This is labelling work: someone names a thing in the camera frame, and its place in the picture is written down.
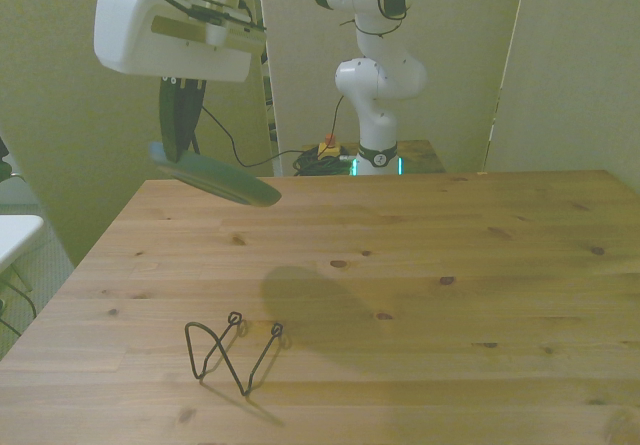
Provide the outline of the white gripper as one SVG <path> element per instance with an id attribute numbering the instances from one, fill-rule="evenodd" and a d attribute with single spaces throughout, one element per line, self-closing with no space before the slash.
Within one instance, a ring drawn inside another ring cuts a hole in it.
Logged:
<path id="1" fill-rule="evenodd" d="M 97 0 L 94 52 L 100 63 L 125 74 L 163 77 L 159 121 L 170 162 L 182 153 L 176 78 L 186 78 L 184 148 L 199 153 L 195 130 L 206 92 L 203 80 L 242 82 L 248 76 L 251 53 L 232 48 L 225 39 L 224 28 L 191 18 L 166 0 Z"/>

